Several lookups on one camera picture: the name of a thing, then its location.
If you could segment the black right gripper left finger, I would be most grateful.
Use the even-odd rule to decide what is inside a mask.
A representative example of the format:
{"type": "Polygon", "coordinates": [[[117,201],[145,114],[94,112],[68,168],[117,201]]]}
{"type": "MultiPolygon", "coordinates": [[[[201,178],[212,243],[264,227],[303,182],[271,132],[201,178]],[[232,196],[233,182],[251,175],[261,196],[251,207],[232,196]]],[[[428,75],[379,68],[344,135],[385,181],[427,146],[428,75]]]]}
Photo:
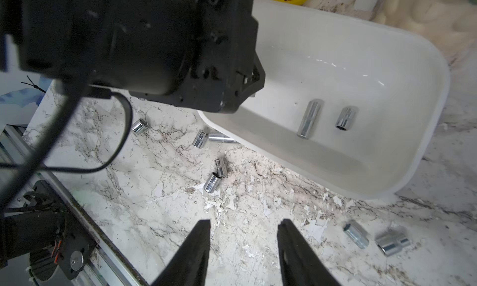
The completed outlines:
{"type": "Polygon", "coordinates": [[[210,220],[199,220],[153,286],[203,286],[210,252],[210,220]]]}

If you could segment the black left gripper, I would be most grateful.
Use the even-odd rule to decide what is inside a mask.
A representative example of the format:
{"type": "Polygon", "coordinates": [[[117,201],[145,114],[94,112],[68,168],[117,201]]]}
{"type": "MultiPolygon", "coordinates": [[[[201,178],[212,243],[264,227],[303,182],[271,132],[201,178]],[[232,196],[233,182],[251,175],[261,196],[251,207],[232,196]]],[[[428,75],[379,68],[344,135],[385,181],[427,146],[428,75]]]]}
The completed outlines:
{"type": "Polygon", "coordinates": [[[211,113],[234,113],[265,84],[255,51],[253,0],[191,0],[185,59],[171,90],[131,91],[136,98],[211,113]]]}

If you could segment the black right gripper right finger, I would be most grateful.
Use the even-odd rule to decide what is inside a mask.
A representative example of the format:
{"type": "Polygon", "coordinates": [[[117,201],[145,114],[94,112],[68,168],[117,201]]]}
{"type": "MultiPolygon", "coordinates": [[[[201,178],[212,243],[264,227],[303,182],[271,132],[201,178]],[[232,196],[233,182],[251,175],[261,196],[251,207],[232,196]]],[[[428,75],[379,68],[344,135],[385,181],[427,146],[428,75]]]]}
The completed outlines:
{"type": "Polygon", "coordinates": [[[284,286],[338,286],[290,219],[278,225],[279,264],[284,286]]]}

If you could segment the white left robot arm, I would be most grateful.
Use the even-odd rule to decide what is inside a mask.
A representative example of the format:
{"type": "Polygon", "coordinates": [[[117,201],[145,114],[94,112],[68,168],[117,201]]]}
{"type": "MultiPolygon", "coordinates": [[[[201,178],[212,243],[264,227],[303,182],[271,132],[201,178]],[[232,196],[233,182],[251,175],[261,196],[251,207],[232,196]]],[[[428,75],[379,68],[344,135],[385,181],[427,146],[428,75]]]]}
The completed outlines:
{"type": "Polygon", "coordinates": [[[152,102],[234,113],[265,85],[256,53],[253,0],[1,0],[1,38],[11,36],[26,72],[56,79],[65,102],[36,150],[1,188],[19,193],[81,99],[122,91],[152,102]]]}

